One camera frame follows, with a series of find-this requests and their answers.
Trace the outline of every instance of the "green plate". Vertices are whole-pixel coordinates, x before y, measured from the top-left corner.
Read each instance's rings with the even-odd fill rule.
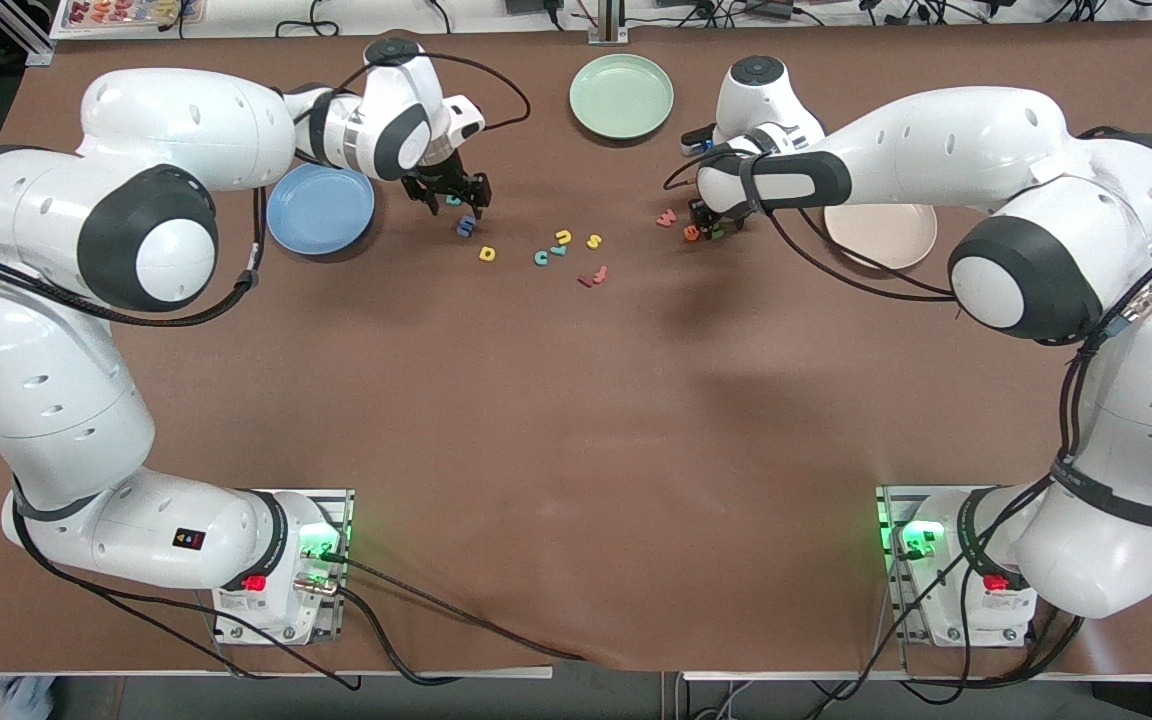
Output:
[[[567,94],[582,126],[627,141],[654,131],[673,108],[673,83],[639,55],[602,55],[576,73]]]

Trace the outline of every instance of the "blue plate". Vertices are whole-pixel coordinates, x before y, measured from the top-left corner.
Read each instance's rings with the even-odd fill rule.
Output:
[[[285,174],[270,196],[270,232],[301,255],[353,245],[371,225],[376,191],[364,174],[305,164]]]

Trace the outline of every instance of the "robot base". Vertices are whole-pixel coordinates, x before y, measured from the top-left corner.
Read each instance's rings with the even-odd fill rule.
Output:
[[[287,644],[331,642],[340,637],[343,602],[334,597],[300,591],[291,581],[316,577],[339,583],[343,569],[303,556],[302,551],[333,551],[348,555],[353,520],[351,488],[266,488],[287,510],[288,548],[266,578],[265,591],[211,591],[212,607],[229,612]],[[217,617],[215,642],[267,646],[268,641],[234,621]]]
[[[892,612],[900,615],[915,597],[937,583],[937,575],[961,552],[955,530],[961,502],[956,497],[982,486],[882,486],[878,488],[879,532],[884,564],[888,568]],[[915,550],[919,560],[895,560]],[[910,612],[896,638],[907,643],[932,643],[939,647],[963,646],[960,592],[965,564],[954,571]],[[968,626],[973,647],[1024,647],[1029,621],[1038,593],[1033,589],[991,591],[978,575],[968,582]]]

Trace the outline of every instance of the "plate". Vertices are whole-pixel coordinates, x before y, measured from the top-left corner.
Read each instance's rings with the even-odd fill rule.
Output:
[[[376,191],[362,173],[305,164],[285,174],[270,194],[270,232],[301,255],[344,250],[367,232]]]
[[[602,55],[576,73],[567,100],[590,131],[628,141],[654,131],[669,116],[673,83],[652,60]]]
[[[824,227],[842,249],[901,270],[932,251],[937,211],[931,205],[833,205],[824,210]],[[849,258],[874,267],[856,256]]]

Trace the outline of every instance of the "table surface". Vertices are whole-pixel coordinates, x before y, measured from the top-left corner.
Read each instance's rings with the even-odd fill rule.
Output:
[[[594,56],[579,37],[425,38],[508,74],[529,122],[462,151],[495,191],[479,233],[431,218],[397,184],[361,252],[312,262],[278,247],[233,313],[190,329],[115,328],[156,415],[147,465],[227,487],[353,487],[356,556],[508,628],[621,669],[856,670],[882,596],[879,484],[1026,482],[1056,441],[1068,351],[988,332],[954,306],[900,304],[810,268],[765,220],[685,245],[660,229],[685,191],[660,181],[677,137],[713,118],[733,60],[782,58],[801,99],[838,128],[931,88],[1016,85],[1055,97],[1071,128],[1152,131],[1152,23],[1137,26],[639,31],[628,47],[673,77],[676,104],[647,141],[588,137],[567,79]],[[81,141],[78,99],[106,70],[179,65],[266,85],[334,82],[364,38],[79,44],[29,70],[3,142]],[[440,65],[444,88],[491,119],[518,101]],[[250,241],[250,196],[218,195],[215,300]],[[941,209],[945,259],[977,220]],[[786,227],[806,245],[799,219]],[[558,229],[599,233],[547,268]],[[476,259],[479,245],[498,251]],[[579,273],[608,266],[600,287]],[[0,460],[0,503],[8,469]],[[419,669],[543,664],[506,641],[362,585]],[[154,612],[199,642],[204,621]],[[237,659],[301,670],[274,651]],[[387,669],[362,619],[311,647],[343,670]],[[979,673],[1015,653],[973,653]],[[910,652],[954,675],[956,651]],[[896,670],[889,652],[879,665]],[[150,626],[46,577],[0,535],[0,670],[213,670]],[[1152,674],[1152,598],[1089,623],[1055,670]]]

